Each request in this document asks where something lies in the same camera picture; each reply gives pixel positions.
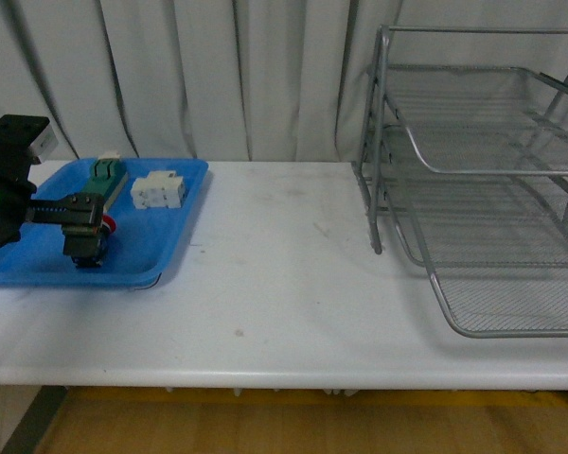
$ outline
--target wooden floor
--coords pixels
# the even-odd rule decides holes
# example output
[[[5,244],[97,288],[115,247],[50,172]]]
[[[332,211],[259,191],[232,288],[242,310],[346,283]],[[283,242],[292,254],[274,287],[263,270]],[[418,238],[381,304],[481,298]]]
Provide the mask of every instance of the wooden floor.
[[[568,453],[568,393],[77,388],[35,452]]]

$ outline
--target white curtain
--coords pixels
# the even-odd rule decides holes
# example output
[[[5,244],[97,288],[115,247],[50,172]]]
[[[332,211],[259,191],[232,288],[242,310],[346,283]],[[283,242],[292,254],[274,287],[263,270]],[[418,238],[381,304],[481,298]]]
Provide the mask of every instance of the white curtain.
[[[568,0],[0,0],[0,116],[48,116],[55,158],[348,161],[394,23],[568,27]],[[563,79],[568,37],[399,33],[392,59]]]

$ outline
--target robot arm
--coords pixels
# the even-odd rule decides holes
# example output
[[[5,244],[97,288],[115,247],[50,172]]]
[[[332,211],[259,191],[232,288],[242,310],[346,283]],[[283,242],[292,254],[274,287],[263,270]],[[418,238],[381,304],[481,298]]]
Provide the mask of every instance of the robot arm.
[[[103,221],[102,194],[71,194],[59,201],[31,198],[36,186],[29,169],[56,147],[49,120],[40,116],[0,118],[0,247],[21,239],[24,222],[60,224],[63,253],[80,267],[100,266],[111,224]]]

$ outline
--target wire tray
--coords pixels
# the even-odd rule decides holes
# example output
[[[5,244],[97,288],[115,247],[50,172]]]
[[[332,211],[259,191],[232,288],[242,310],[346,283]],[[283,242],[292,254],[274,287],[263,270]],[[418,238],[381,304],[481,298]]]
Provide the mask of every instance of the wire tray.
[[[471,337],[568,335],[568,194],[547,177],[430,173],[402,133],[387,199],[449,324]]]
[[[547,112],[568,94],[550,83],[523,68],[392,65],[387,97],[433,172],[568,176],[568,130]]]
[[[568,77],[517,67],[392,65],[394,28],[568,30],[383,26],[354,166],[375,252],[382,251],[377,216],[389,214],[455,331],[568,337]]]

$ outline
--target small white cube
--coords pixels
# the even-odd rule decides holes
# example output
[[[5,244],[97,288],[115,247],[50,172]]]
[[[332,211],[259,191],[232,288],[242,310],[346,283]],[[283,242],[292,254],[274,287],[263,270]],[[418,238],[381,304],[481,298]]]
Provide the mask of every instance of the small white cube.
[[[178,177],[174,170],[154,170],[147,178],[134,180],[131,196],[134,207],[146,208],[181,208],[181,199],[186,192],[183,177]]]

